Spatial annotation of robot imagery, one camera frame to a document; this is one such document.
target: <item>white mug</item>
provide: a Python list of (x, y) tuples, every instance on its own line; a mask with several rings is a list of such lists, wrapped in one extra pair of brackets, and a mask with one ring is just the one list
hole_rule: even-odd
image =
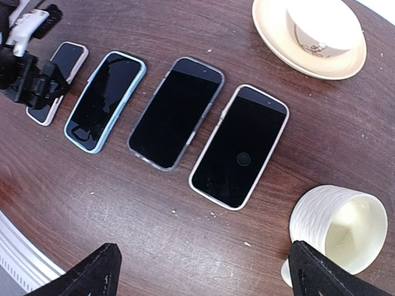
[(344, 54), (364, 38), (355, 13), (340, 0), (289, 0), (286, 23), (292, 39), (317, 57)]
[[(332, 185), (306, 193), (289, 222), (292, 242), (307, 242), (351, 274), (373, 263), (383, 248), (387, 229), (386, 210), (376, 197)], [(292, 287), (288, 260), (281, 276)]]

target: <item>black screen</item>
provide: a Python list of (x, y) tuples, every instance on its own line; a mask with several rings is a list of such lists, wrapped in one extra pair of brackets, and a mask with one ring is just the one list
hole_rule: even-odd
[(216, 70), (179, 60), (137, 124), (130, 149), (163, 169), (172, 168), (222, 80)]
[(240, 207), (286, 114), (286, 107), (277, 101), (242, 88), (193, 175), (193, 186), (232, 208)]
[[(78, 62), (83, 52), (84, 49), (81, 46), (69, 43), (63, 44), (56, 52), (56, 55), (54, 56), (52, 61), (59, 66), (60, 71), (62, 72), (65, 79), (69, 78), (75, 64)], [(56, 82), (51, 82), (51, 92), (55, 91), (57, 87), (58, 84)], [(46, 105), (43, 109), (40, 110), (34, 110), (32, 108), (29, 108), (28, 112), (38, 121), (44, 123), (50, 110), (51, 106)]]
[(75, 109), (66, 127), (68, 136), (93, 150), (140, 70), (137, 61), (109, 55)]

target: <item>phone case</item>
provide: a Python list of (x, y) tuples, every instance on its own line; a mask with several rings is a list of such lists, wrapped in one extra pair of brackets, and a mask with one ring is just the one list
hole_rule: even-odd
[[(66, 79), (66, 81), (67, 81), (69, 84), (71, 84), (71, 83), (73, 82), (74, 78), (75, 78), (75, 75), (77, 75), (78, 71), (80, 71), (82, 65), (84, 64), (84, 61), (85, 61), (86, 58), (88, 57), (88, 55), (89, 55), (89, 50), (88, 50), (88, 48), (86, 48), (84, 45), (77, 44), (77, 43), (73, 43), (73, 42), (70, 42), (70, 41), (66, 41), (66, 42), (63, 42), (63, 43), (57, 48), (56, 52), (55, 52), (54, 55), (51, 57), (51, 60), (52, 60), (53, 58), (55, 58), (57, 52), (59, 51), (59, 49), (60, 49), (64, 44), (71, 44), (71, 45), (74, 45), (74, 46), (80, 46), (80, 47), (82, 47), (83, 50), (84, 50), (83, 53), (82, 53), (82, 55), (81, 55), (81, 57), (79, 58), (78, 62), (75, 64), (75, 66), (74, 66), (74, 68), (73, 68), (73, 70), (72, 70), (70, 76)], [(31, 115), (31, 114), (29, 113), (29, 107), (26, 107), (26, 114), (27, 114), (27, 116), (29, 116), (32, 120), (34, 120), (34, 121), (35, 121), (36, 123), (38, 123), (39, 125), (41, 125), (41, 126), (49, 126), (49, 125), (52, 123), (52, 121), (53, 121), (53, 119), (54, 119), (54, 117), (55, 117), (55, 115), (56, 115), (57, 109), (60, 107), (60, 105), (61, 105), (61, 103), (62, 103), (62, 101), (63, 101), (63, 98), (64, 98), (64, 96), (61, 96), (61, 97), (58, 97), (57, 99), (55, 99), (55, 101), (54, 101), (54, 103), (52, 104), (51, 109), (50, 109), (50, 111), (49, 111), (49, 113), (48, 113), (48, 115), (47, 115), (47, 118), (45, 119), (44, 122), (38, 121), (33, 115)]]
[[(100, 137), (97, 146), (96, 146), (95, 149), (93, 149), (93, 150), (88, 150), (88, 149), (86, 149), (85, 147), (83, 147), (80, 143), (74, 141), (71, 137), (69, 137), (68, 134), (67, 134), (66, 128), (67, 128), (67, 126), (68, 126), (69, 123), (70, 123), (70, 120), (71, 120), (71, 118), (72, 118), (72, 116), (73, 116), (73, 114), (74, 114), (75, 109), (77, 109), (77, 107), (78, 107), (78, 105), (79, 105), (79, 103), (80, 103), (82, 97), (84, 96), (86, 90), (88, 89), (88, 87), (90, 86), (91, 82), (93, 81), (93, 78), (96, 76), (96, 74), (97, 74), (97, 72), (99, 71), (100, 67), (103, 65), (103, 63), (106, 61), (106, 59), (107, 59), (111, 54), (118, 54), (118, 55), (120, 55), (120, 56), (124, 56), (124, 57), (127, 57), (127, 58), (131, 59), (131, 60), (134, 60), (135, 62), (140, 63), (141, 69), (140, 69), (139, 73), (136, 75), (136, 78), (133, 80), (133, 82), (132, 82), (131, 85), (129, 86), (129, 88), (128, 88), (128, 90), (126, 91), (125, 95), (122, 97), (122, 99), (121, 99), (121, 101), (120, 101), (118, 107), (116, 108), (114, 114), (112, 115), (110, 121), (108, 122), (106, 128), (104, 129), (103, 134), (102, 134), (102, 136)], [(103, 58), (103, 60), (101, 61), (100, 65), (95, 69), (95, 71), (92, 73), (92, 75), (91, 75), (90, 78), (88, 79), (88, 84), (85, 86), (85, 89), (83, 90), (83, 92), (82, 92), (80, 98), (78, 99), (77, 103), (75, 104), (75, 107), (74, 107), (72, 113), (71, 113), (70, 116), (69, 116), (69, 119), (67, 120), (67, 123), (66, 123), (66, 125), (65, 125), (65, 127), (64, 127), (64, 134), (66, 135), (67, 139), (69, 139), (70, 141), (72, 141), (73, 144), (75, 144), (78, 148), (80, 148), (81, 150), (85, 151), (86, 153), (89, 153), (89, 154), (96, 154), (96, 153), (99, 153), (99, 152), (102, 150), (102, 148), (103, 148), (103, 146), (104, 146), (104, 143), (106, 143), (107, 138), (108, 138), (108, 136), (110, 135), (110, 132), (111, 132), (112, 128), (114, 127), (115, 123), (117, 122), (118, 117), (120, 116), (120, 114), (121, 114), (123, 108), (126, 106), (127, 102), (129, 101), (129, 98), (131, 97), (131, 95), (132, 95), (133, 92), (135, 91), (137, 85), (139, 85), (140, 81), (143, 79), (143, 77), (144, 77), (144, 75), (146, 74), (146, 72), (147, 72), (147, 66), (146, 66), (146, 64), (145, 64), (142, 60), (139, 60), (139, 59), (137, 59), (136, 57), (132, 57), (132, 56), (130, 56), (130, 55), (128, 55), (128, 54), (124, 54), (124, 53), (119, 52), (119, 51), (112, 51), (112, 52), (108, 53), (108, 54)]]
[[(267, 158), (266, 158), (266, 161), (265, 161), (264, 165), (262, 166), (262, 169), (259, 171), (259, 174), (257, 175), (257, 178), (255, 179), (254, 183), (252, 184), (251, 189), (249, 190), (248, 195), (247, 195), (247, 197), (245, 198), (243, 204), (242, 204), (240, 207), (238, 207), (238, 208), (232, 208), (232, 207), (229, 207), (227, 204), (225, 204), (225, 203), (223, 203), (223, 202), (221, 202), (221, 201), (215, 199), (215, 198), (212, 197), (211, 195), (208, 195), (208, 194), (206, 194), (205, 192), (202, 192), (202, 191), (200, 191), (198, 188), (194, 187), (194, 186), (193, 186), (193, 183), (192, 183), (192, 178), (193, 178), (193, 175), (195, 174), (197, 168), (199, 167), (200, 162), (202, 161), (204, 155), (206, 154), (206, 151), (207, 151), (208, 148), (210, 147), (213, 138), (214, 138), (215, 135), (217, 134), (217, 131), (218, 131), (218, 129), (220, 128), (220, 126), (221, 126), (221, 124), (222, 124), (222, 121), (225, 119), (225, 117), (226, 117), (226, 115), (227, 115), (227, 113), (228, 113), (230, 107), (232, 106), (233, 101), (236, 99), (236, 96), (238, 95), (238, 93), (239, 93), (239, 91), (240, 91), (241, 88), (251, 88), (251, 89), (253, 89), (253, 90), (255, 90), (255, 91), (259, 92), (259, 93), (264, 94), (265, 96), (268, 96), (268, 97), (271, 98), (272, 100), (274, 100), (274, 101), (276, 101), (276, 102), (279, 102), (279, 103), (280, 103), (281, 105), (283, 105), (283, 106), (285, 107), (285, 109), (287, 110), (287, 115), (286, 115), (286, 118), (285, 118), (285, 120), (284, 120), (283, 126), (281, 127), (280, 132), (278, 133), (278, 136), (277, 136), (277, 138), (276, 138), (276, 141), (274, 142), (274, 145), (273, 145), (272, 149), (270, 149), (270, 152), (269, 152), (269, 154), (268, 154), (268, 156), (267, 156)], [(210, 135), (210, 138), (209, 138), (207, 144), (204, 146), (204, 149), (203, 149), (202, 153), (200, 154), (200, 156), (199, 156), (199, 158), (198, 158), (198, 160), (197, 160), (195, 166), (194, 166), (193, 169), (192, 169), (191, 174), (189, 175), (189, 178), (188, 178), (189, 186), (192, 188), (193, 191), (195, 191), (195, 192), (197, 192), (198, 194), (204, 196), (205, 198), (211, 200), (212, 202), (215, 202), (217, 205), (220, 205), (221, 207), (226, 208), (227, 210), (230, 210), (230, 211), (238, 211), (238, 210), (241, 210), (241, 209), (244, 208), (244, 206), (247, 204), (248, 200), (250, 199), (250, 197), (251, 197), (251, 195), (252, 195), (252, 192), (254, 191), (255, 187), (257, 186), (257, 184), (258, 184), (258, 182), (259, 182), (260, 177), (261, 177), (262, 174), (264, 173), (264, 170), (265, 170), (267, 164), (269, 163), (270, 158), (272, 157), (272, 154), (273, 154), (273, 152), (274, 152), (274, 150), (275, 150), (275, 148), (276, 148), (276, 146), (277, 146), (277, 144), (278, 144), (278, 141), (279, 141), (280, 138), (281, 138), (281, 135), (283, 134), (283, 131), (284, 131), (284, 129), (285, 129), (285, 126), (286, 126), (288, 120), (289, 120), (289, 109), (288, 109), (288, 107), (287, 107), (282, 101), (276, 99), (275, 97), (273, 97), (273, 96), (267, 94), (266, 92), (263, 92), (263, 91), (261, 91), (261, 90), (255, 88), (255, 87), (253, 87), (253, 86), (251, 86), (251, 85), (242, 84), (241, 86), (239, 86), (239, 87), (236, 89), (236, 91), (235, 91), (234, 94), (232, 95), (231, 99), (230, 99), (229, 102), (227, 103), (226, 107), (225, 107), (224, 110), (222, 111), (221, 116), (220, 116), (220, 119), (219, 119), (219, 121), (218, 121), (218, 123), (217, 123), (217, 126), (214, 128), (212, 134)]]
[[(176, 66), (176, 64), (178, 63), (178, 61), (181, 60), (181, 59), (192, 60), (193, 62), (196, 62), (196, 63), (201, 64), (201, 65), (203, 65), (203, 66), (205, 66), (205, 67), (207, 67), (207, 68), (209, 68), (209, 69), (211, 69), (211, 70), (214, 70), (214, 71), (218, 72), (218, 73), (221, 75), (221, 77), (222, 77), (222, 82), (221, 82), (220, 86), (218, 87), (218, 90), (215, 92), (215, 94), (213, 95), (212, 99), (211, 99), (210, 102), (208, 103), (208, 105), (207, 105), (206, 109), (204, 110), (202, 116), (200, 117), (200, 119), (199, 119), (197, 125), (194, 127), (193, 132), (192, 132), (191, 135), (189, 136), (187, 142), (185, 143), (185, 146), (184, 146), (183, 150), (181, 151), (181, 153), (180, 153), (179, 156), (177, 157), (177, 159), (176, 159), (174, 165), (173, 165), (171, 168), (162, 168), (162, 167), (161, 167), (160, 165), (158, 165), (157, 163), (153, 162), (152, 160), (146, 158), (144, 155), (142, 155), (142, 154), (140, 154), (139, 152), (137, 152), (137, 151), (133, 150), (132, 148), (130, 148), (130, 146), (129, 146), (129, 140), (130, 140), (130, 138), (132, 137), (133, 132), (135, 131), (136, 127), (137, 127), (138, 124), (140, 123), (142, 117), (143, 117), (144, 114), (147, 112), (147, 110), (148, 110), (149, 106), (151, 105), (152, 101), (154, 100), (154, 98), (155, 98), (157, 92), (158, 92), (159, 89), (162, 87), (163, 83), (164, 83), (165, 80), (167, 79), (167, 77), (168, 77), (168, 75), (170, 74), (170, 72), (174, 69), (174, 66)], [(216, 69), (216, 68), (214, 68), (214, 67), (212, 67), (212, 66), (210, 66), (210, 65), (207, 65), (207, 64), (201, 62), (200, 60), (193, 59), (193, 58), (191, 58), (191, 57), (180, 57), (179, 59), (177, 59), (177, 60), (173, 63), (173, 65), (172, 65), (172, 67), (170, 68), (170, 70), (166, 73), (165, 77), (164, 77), (164, 78), (162, 79), (162, 81), (160, 82), (159, 86), (157, 87), (157, 89), (155, 90), (154, 94), (152, 95), (151, 100), (148, 102), (148, 105), (147, 105), (147, 107), (145, 108), (143, 114), (141, 114), (139, 120), (137, 121), (135, 127), (133, 128), (133, 131), (131, 132), (131, 134), (130, 134), (130, 136), (129, 136), (129, 138), (128, 138), (128, 142), (127, 142), (127, 146), (129, 147), (129, 150), (132, 151), (137, 157), (141, 158), (142, 160), (144, 160), (145, 162), (149, 163), (150, 165), (152, 165), (154, 168), (157, 168), (158, 170), (161, 170), (161, 171), (171, 171), (171, 170), (173, 170), (173, 169), (179, 164), (179, 162), (180, 162), (182, 156), (184, 155), (184, 153), (185, 153), (185, 151), (187, 150), (188, 146), (191, 144), (193, 138), (195, 137), (195, 135), (196, 135), (196, 133), (197, 133), (199, 127), (200, 127), (200, 125), (202, 124), (203, 120), (205, 119), (205, 117), (206, 117), (207, 114), (209, 113), (209, 111), (210, 111), (210, 109), (211, 109), (211, 107), (212, 107), (212, 104), (214, 103), (214, 101), (215, 101), (215, 99), (217, 98), (218, 94), (219, 94), (220, 91), (222, 90), (222, 87), (223, 87), (223, 84), (224, 84), (224, 83), (225, 83), (225, 75), (224, 75), (220, 70), (218, 70), (218, 69)]]

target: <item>wood grain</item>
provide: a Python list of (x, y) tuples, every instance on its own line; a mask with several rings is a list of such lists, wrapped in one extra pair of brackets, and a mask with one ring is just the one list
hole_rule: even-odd
[[(395, 294), (393, 26), (347, 1), (365, 31), (367, 63), (349, 80), (321, 81), (270, 52), (252, 24), (251, 0), (54, 3), (64, 19), (30, 52), (43, 61), (67, 40), (91, 53), (54, 123), (40, 127), (23, 106), (0, 99), (0, 209), (45, 254), (68, 269), (102, 243), (118, 243), (119, 295), (292, 295), (280, 276), (289, 216), (307, 190), (335, 184), (386, 206), (388, 238), (360, 277)], [(115, 49), (144, 59), (148, 74), (104, 150), (88, 155), (63, 128), (91, 72)], [(181, 56), (216, 65), (227, 82), (178, 168), (163, 173), (134, 157), (126, 141)], [(195, 194), (188, 175), (242, 83), (286, 102), (291, 119), (246, 208), (230, 213)]]

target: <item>cream saucer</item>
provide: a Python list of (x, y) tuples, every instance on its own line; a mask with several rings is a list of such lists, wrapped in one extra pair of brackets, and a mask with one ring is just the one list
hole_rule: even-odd
[(345, 54), (329, 59), (315, 57), (295, 43), (286, 26), (286, 0), (254, 0), (252, 18), (266, 45), (294, 69), (316, 78), (342, 80), (357, 74), (365, 64), (365, 38)]

